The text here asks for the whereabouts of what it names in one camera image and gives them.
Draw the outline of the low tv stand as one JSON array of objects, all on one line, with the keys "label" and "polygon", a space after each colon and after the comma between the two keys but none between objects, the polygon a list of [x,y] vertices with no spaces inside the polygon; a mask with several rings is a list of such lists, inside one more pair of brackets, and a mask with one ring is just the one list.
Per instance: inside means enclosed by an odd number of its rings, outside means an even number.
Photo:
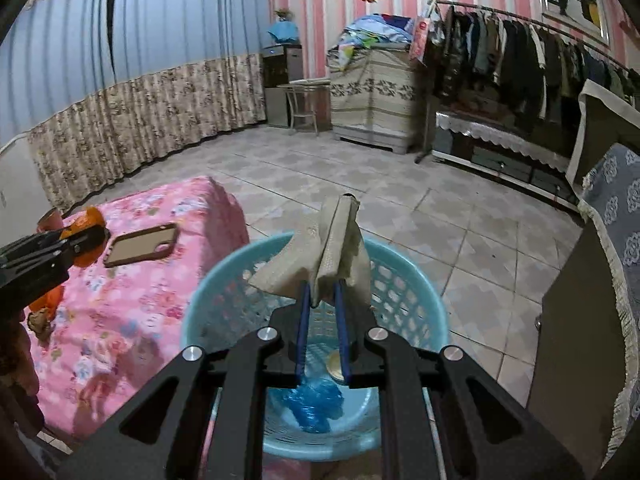
[{"label": "low tv stand", "polygon": [[577,209],[565,177],[568,160],[548,148],[448,110],[435,114],[432,135],[434,157],[535,194],[561,209]]}]

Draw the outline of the brown phone case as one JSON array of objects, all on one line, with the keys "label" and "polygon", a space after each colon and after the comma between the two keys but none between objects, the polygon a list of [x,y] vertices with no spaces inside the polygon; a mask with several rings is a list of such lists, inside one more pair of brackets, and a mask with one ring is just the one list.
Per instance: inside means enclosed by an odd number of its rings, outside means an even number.
[{"label": "brown phone case", "polygon": [[103,264],[106,268],[114,268],[167,258],[174,252],[179,233],[177,223],[166,223],[119,235],[107,248]]}]

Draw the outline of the blue floral curtain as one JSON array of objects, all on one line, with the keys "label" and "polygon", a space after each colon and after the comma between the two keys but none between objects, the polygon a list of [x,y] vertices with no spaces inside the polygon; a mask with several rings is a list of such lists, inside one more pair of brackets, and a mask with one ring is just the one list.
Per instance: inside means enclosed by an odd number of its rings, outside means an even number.
[{"label": "blue floral curtain", "polygon": [[269,0],[27,0],[1,45],[1,137],[67,210],[266,117]]}]

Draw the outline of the clothes rack with clothes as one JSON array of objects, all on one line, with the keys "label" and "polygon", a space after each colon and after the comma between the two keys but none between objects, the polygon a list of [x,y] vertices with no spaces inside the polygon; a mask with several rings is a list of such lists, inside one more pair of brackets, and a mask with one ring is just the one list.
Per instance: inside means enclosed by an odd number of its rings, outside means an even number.
[{"label": "clothes rack with clothes", "polygon": [[578,94],[587,81],[639,101],[638,72],[521,16],[431,0],[418,22],[427,27],[419,58],[433,71],[433,92],[444,107],[554,154],[573,149]]}]

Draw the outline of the small metal side table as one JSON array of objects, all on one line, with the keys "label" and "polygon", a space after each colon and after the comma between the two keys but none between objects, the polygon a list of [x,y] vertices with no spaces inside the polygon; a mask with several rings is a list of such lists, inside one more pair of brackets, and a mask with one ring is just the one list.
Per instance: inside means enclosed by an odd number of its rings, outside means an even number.
[{"label": "small metal side table", "polygon": [[288,133],[311,129],[316,136],[332,129],[328,78],[297,79],[280,84],[288,103]]}]

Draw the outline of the orange plastic bag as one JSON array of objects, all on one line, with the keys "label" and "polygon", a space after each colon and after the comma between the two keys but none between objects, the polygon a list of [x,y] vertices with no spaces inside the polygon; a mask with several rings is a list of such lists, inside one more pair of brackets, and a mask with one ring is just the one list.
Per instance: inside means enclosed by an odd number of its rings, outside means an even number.
[{"label": "orange plastic bag", "polygon": [[46,294],[32,302],[28,308],[30,312],[43,311],[50,320],[55,317],[56,310],[62,302],[64,295],[64,286],[58,285],[54,289],[49,290]]}]

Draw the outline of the cloth covered cabinet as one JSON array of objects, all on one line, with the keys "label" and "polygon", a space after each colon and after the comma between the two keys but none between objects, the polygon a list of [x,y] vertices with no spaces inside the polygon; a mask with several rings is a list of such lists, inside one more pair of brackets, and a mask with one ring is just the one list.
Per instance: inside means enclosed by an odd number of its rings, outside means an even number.
[{"label": "cloth covered cabinet", "polygon": [[426,77],[408,44],[357,48],[348,61],[326,55],[333,132],[341,139],[405,154],[422,136]]}]

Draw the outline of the pink mug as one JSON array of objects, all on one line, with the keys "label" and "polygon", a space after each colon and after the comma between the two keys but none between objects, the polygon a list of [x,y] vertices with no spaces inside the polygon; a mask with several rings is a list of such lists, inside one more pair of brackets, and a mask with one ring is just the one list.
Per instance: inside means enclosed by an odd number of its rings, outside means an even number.
[{"label": "pink mug", "polygon": [[58,208],[49,209],[37,222],[37,232],[53,232],[64,228],[61,211]]}]

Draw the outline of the pile of bedding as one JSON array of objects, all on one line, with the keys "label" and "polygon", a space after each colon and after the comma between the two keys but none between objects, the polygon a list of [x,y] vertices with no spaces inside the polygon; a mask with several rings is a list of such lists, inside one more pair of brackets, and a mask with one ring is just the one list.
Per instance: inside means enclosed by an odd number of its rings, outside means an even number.
[{"label": "pile of bedding", "polygon": [[337,40],[337,64],[341,70],[357,49],[374,44],[411,44],[414,19],[392,14],[368,14],[347,25]]}]

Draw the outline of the beige cloth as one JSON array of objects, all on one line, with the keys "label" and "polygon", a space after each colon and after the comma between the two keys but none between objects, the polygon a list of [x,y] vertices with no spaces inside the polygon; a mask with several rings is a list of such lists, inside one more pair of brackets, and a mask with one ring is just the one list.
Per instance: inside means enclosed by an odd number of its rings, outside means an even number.
[{"label": "beige cloth", "polygon": [[300,284],[310,286],[311,304],[334,303],[333,287],[346,284],[349,298],[371,303],[371,263],[350,193],[326,198],[319,212],[294,232],[288,244],[248,281],[262,292],[295,298]]}]

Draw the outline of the light blue plastic basket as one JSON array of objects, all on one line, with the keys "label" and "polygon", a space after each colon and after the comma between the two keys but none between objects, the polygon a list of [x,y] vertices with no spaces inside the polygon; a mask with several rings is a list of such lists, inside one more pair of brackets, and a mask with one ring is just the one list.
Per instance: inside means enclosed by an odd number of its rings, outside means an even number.
[{"label": "light blue plastic basket", "polygon": [[[250,243],[217,263],[201,280],[181,324],[183,346],[207,352],[232,347],[244,335],[265,326],[274,309],[290,300],[250,286],[252,275],[288,244],[285,232]],[[371,265],[371,307],[378,325],[404,337],[413,347],[437,352],[449,341],[447,312],[439,293],[421,270],[404,255],[376,240],[367,240]],[[320,304],[310,312],[305,377],[331,385],[326,364],[338,348],[334,309]],[[311,434],[300,428],[282,400],[284,392],[269,389],[265,414],[266,453],[306,460],[333,462],[377,448],[380,409],[374,389],[335,385],[343,403],[328,432]]]}]

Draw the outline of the orange peel piece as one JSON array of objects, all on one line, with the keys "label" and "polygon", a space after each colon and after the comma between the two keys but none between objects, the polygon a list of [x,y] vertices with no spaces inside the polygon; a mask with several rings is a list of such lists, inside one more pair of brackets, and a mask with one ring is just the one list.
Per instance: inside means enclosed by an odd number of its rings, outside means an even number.
[{"label": "orange peel piece", "polygon": [[102,212],[91,206],[62,229],[60,240],[72,242],[74,266],[88,268],[103,254],[109,236]]}]

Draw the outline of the water dispenser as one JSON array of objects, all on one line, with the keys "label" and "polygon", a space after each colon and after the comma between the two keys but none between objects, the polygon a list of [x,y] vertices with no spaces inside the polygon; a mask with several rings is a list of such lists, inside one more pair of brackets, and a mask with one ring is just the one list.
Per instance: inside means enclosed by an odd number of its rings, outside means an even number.
[{"label": "water dispenser", "polygon": [[288,128],[291,112],[284,86],[303,76],[303,48],[300,44],[276,44],[262,49],[262,82],[268,125]]}]

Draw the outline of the white cabinet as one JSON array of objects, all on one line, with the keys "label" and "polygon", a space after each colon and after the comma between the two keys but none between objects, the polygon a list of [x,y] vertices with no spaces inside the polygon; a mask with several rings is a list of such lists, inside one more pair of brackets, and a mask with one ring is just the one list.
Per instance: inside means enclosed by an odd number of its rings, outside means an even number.
[{"label": "white cabinet", "polygon": [[24,134],[1,149],[0,242],[4,246],[35,233],[40,218],[51,209]]}]

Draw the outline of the blue plastic trash piece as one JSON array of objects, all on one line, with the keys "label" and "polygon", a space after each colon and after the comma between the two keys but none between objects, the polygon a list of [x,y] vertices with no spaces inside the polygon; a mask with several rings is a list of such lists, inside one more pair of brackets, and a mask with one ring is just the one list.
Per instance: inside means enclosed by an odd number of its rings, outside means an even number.
[{"label": "blue plastic trash piece", "polygon": [[282,389],[279,401],[307,434],[328,434],[330,421],[343,416],[344,396],[337,384],[326,378],[305,379],[295,389]]}]

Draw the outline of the blue covered plant pot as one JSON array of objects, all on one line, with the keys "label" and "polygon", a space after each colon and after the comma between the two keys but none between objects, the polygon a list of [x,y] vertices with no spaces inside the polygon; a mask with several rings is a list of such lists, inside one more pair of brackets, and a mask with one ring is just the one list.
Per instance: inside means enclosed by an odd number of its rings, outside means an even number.
[{"label": "blue covered plant pot", "polygon": [[268,28],[268,35],[275,44],[300,44],[299,29],[293,22],[293,14],[287,8],[274,11],[276,19]]}]

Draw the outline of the brown crumpled paper near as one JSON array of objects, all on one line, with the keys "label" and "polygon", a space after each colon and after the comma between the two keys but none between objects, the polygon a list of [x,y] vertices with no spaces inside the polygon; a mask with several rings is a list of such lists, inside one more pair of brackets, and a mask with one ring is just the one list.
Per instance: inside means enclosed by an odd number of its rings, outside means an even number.
[{"label": "brown crumpled paper near", "polygon": [[49,341],[54,330],[50,311],[43,308],[36,312],[30,312],[27,317],[27,326],[40,342]]}]

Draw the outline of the pink floral tablecloth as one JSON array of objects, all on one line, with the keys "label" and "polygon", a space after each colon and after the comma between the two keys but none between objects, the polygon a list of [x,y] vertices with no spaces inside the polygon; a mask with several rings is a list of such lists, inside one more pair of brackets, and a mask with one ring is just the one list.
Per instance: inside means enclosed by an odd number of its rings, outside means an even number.
[{"label": "pink floral tablecloth", "polygon": [[163,259],[73,268],[49,340],[32,342],[47,430],[85,440],[181,348],[181,323],[198,283],[250,240],[241,205],[210,177],[161,185],[101,205],[114,236],[173,223]]}]

